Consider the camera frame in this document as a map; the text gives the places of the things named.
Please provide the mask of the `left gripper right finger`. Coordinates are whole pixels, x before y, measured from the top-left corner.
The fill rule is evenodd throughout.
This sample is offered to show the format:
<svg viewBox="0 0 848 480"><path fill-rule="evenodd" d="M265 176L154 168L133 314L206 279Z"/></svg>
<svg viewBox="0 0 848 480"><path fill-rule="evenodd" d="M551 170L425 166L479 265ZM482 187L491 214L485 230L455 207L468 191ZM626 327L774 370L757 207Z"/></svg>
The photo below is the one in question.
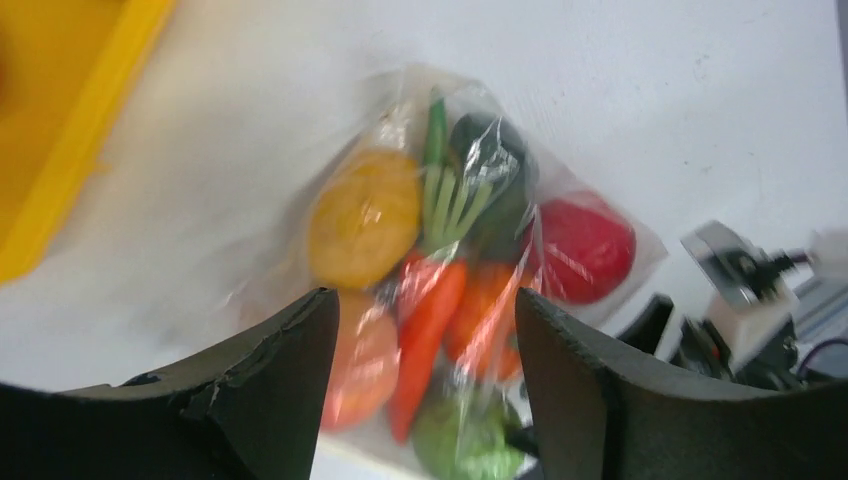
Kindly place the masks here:
<svg viewBox="0 0 848 480"><path fill-rule="evenodd" d="M529 289L515 319L548 479L843 479L847 384L776 392L612 338Z"/></svg>

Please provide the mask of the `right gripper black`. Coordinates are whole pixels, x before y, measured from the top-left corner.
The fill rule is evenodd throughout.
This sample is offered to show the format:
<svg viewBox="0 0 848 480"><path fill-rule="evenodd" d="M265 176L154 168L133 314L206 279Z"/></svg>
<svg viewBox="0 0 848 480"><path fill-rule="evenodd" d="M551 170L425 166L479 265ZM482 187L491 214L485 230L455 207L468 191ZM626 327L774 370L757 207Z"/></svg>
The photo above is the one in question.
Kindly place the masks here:
<svg viewBox="0 0 848 480"><path fill-rule="evenodd" d="M617 339L646 354L655 354L673 310L674 303L668 296L653 295ZM829 347L845 346L847 340L834 338L822 341L801 358L791 316L779 324L777 332L753 359L736 372L730 367L730 346L710 320L687 319L681 326L681 333L669 363L711 378L772 391L801 390L847 378L845 374L832 375L812 366L815 356Z"/></svg>

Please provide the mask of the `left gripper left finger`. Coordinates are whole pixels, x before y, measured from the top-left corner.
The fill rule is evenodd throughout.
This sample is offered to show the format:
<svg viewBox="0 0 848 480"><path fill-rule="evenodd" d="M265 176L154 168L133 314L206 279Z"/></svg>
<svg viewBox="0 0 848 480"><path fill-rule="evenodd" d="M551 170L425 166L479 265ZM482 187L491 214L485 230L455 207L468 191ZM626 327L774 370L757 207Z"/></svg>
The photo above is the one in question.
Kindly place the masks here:
<svg viewBox="0 0 848 480"><path fill-rule="evenodd" d="M119 386L1 388L5 479L306 479L339 323L310 291L267 320Z"/></svg>

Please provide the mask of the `peach from bag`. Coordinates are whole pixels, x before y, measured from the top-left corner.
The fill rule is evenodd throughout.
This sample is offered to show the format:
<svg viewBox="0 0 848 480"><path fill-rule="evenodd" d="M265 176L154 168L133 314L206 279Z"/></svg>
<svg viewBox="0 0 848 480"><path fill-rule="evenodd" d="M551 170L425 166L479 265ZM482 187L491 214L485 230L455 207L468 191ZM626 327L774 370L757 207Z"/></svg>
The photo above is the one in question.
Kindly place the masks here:
<svg viewBox="0 0 848 480"><path fill-rule="evenodd" d="M340 290L339 326L320 429L338 432L370 419L398 379L397 325L390 309L365 292Z"/></svg>

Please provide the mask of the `green cabbage ball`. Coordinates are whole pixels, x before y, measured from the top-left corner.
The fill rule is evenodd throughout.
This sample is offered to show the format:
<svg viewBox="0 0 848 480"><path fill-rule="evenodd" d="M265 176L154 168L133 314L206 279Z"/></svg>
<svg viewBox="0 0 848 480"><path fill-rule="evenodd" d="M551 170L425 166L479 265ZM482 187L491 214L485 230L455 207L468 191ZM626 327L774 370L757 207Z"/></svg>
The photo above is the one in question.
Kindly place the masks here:
<svg viewBox="0 0 848 480"><path fill-rule="evenodd" d="M423 467L436 479L513 479L526 454L507 442L522 427L513 405L495 391L452 391L420 408L410 439Z"/></svg>

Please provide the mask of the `orange carrot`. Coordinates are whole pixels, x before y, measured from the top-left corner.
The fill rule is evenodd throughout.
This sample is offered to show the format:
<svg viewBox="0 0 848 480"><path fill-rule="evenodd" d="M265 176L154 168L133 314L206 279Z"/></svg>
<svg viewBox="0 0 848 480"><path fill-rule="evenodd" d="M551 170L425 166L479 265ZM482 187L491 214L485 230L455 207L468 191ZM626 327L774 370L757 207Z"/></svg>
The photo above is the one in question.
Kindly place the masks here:
<svg viewBox="0 0 848 480"><path fill-rule="evenodd" d="M446 328L458 308L467 283L462 261L445 262L410 253L400 273L397 301L400 317L399 373L388 403L390 432L404 445L427 390Z"/></svg>

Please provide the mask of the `green bean pod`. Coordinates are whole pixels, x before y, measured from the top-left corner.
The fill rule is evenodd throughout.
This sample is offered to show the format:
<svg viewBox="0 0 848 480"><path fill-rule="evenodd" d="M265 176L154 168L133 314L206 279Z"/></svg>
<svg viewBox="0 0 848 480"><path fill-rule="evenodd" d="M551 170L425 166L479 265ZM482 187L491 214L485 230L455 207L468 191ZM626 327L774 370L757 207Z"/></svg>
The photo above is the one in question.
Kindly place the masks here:
<svg viewBox="0 0 848 480"><path fill-rule="evenodd" d="M442 170L447 143L447 115L444 98L435 92L428 111L427 134L423 154L425 170L422 197L422 222L428 228L432 222L436 188Z"/></svg>

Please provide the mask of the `clear zip top bag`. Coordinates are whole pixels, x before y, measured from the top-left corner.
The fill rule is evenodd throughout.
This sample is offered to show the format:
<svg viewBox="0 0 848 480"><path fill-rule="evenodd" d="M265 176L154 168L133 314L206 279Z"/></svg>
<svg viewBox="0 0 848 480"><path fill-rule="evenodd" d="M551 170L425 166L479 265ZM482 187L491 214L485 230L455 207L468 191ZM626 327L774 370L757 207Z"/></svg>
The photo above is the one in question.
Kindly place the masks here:
<svg viewBox="0 0 848 480"><path fill-rule="evenodd" d="M410 65L237 296L252 326L339 299L323 431L432 479L517 479L531 422L515 303L604 322L666 256L658 236L516 126L479 81Z"/></svg>

